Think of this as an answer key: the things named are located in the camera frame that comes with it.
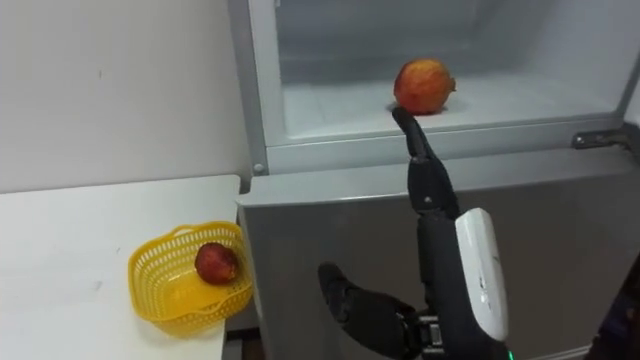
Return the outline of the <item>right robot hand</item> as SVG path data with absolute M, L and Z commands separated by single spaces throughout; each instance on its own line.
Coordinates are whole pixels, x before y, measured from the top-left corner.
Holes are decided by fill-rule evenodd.
M 491 217 L 481 208 L 461 211 L 415 117 L 401 106 L 391 115 L 410 155 L 407 189 L 417 214 L 426 307 L 363 289 L 331 262 L 317 268 L 324 302 L 344 333 L 389 359 L 509 360 L 508 307 Z

